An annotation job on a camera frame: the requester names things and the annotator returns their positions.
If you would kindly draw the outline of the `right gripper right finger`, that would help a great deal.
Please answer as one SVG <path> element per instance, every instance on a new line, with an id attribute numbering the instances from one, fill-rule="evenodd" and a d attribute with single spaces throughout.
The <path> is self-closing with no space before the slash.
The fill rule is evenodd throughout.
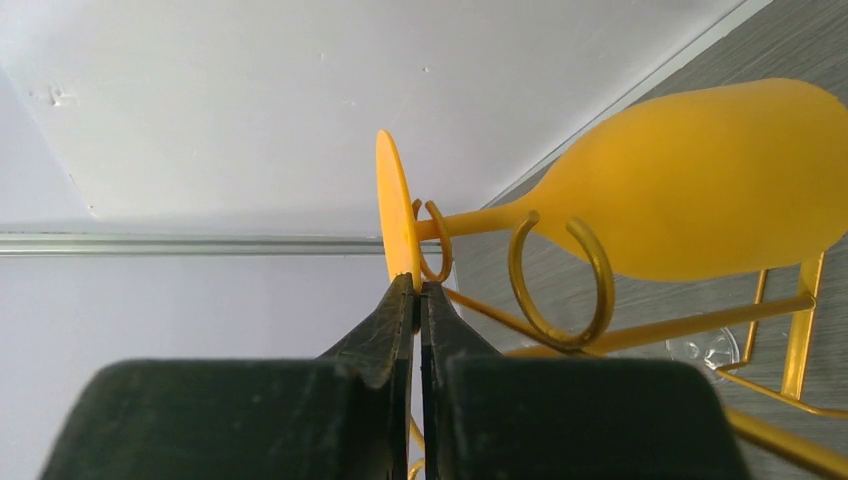
<path id="1" fill-rule="evenodd" d="M 513 358 L 422 288 L 430 479 L 747 479 L 718 397 L 655 359 Z"/>

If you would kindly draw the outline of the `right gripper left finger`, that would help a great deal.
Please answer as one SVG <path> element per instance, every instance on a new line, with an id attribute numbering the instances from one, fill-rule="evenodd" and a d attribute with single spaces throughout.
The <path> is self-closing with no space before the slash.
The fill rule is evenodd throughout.
<path id="1" fill-rule="evenodd" d="M 45 479 L 403 479 L 414 281 L 314 359 L 143 359 L 99 370 Z"/>

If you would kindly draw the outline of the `yellow wine glass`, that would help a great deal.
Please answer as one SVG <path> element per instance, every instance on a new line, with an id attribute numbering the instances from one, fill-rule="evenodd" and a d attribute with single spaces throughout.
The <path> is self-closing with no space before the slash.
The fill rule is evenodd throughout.
<path id="1" fill-rule="evenodd" d="M 507 204 L 418 221 L 395 142 L 376 137 L 391 275 L 421 270 L 423 240 L 527 228 L 647 281 L 791 266 L 847 231 L 847 109 L 810 83 L 769 78 L 628 107 L 580 136 Z"/>

